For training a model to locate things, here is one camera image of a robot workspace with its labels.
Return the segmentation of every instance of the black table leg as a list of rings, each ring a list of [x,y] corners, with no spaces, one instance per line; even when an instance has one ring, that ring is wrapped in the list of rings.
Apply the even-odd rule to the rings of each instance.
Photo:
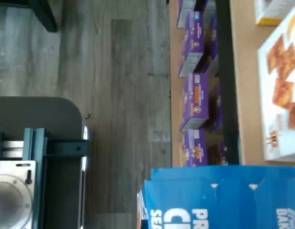
[[[28,0],[29,7],[49,32],[57,32],[57,24],[47,0]]]

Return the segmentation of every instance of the yellow box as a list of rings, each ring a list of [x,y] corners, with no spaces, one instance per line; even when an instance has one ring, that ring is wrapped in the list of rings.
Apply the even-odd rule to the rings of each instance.
[[[255,0],[256,24],[279,25],[294,6],[295,0]]]

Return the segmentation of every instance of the round metal disc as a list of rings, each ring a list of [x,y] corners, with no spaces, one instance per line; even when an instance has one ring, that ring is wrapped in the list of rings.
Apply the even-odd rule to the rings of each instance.
[[[0,175],[0,229],[21,229],[31,214],[32,198],[20,180]]]
[[[11,228],[21,217],[22,196],[12,185],[0,182],[0,228]]]

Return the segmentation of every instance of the blue box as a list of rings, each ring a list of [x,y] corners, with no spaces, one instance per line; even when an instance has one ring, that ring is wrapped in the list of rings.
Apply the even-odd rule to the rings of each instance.
[[[156,169],[142,200],[149,228],[295,229],[295,167]]]

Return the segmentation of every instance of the purple box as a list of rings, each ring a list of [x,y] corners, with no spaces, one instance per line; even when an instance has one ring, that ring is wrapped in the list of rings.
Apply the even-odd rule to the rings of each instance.
[[[209,119],[207,74],[188,75],[182,90],[180,106],[180,131],[197,129]]]
[[[214,15],[210,25],[210,43],[206,47],[208,56],[204,64],[204,72],[209,76],[215,76],[219,72],[219,39],[218,39],[218,20]]]
[[[182,136],[182,151],[185,166],[206,166],[208,156],[206,151],[206,136],[204,129],[187,130]]]
[[[210,107],[210,119],[211,125],[209,131],[211,133],[221,133],[223,129],[223,116],[221,106],[221,89],[220,83],[217,83],[214,88],[210,91],[209,96],[209,107]]]
[[[179,71],[179,77],[187,77],[192,73],[204,53],[204,26],[203,14],[190,11],[181,42],[181,55],[184,60]]]
[[[208,148],[208,159],[210,165],[228,165],[226,150],[222,141]]]
[[[178,0],[177,2],[177,28],[184,28],[188,13],[194,10],[196,0]]]

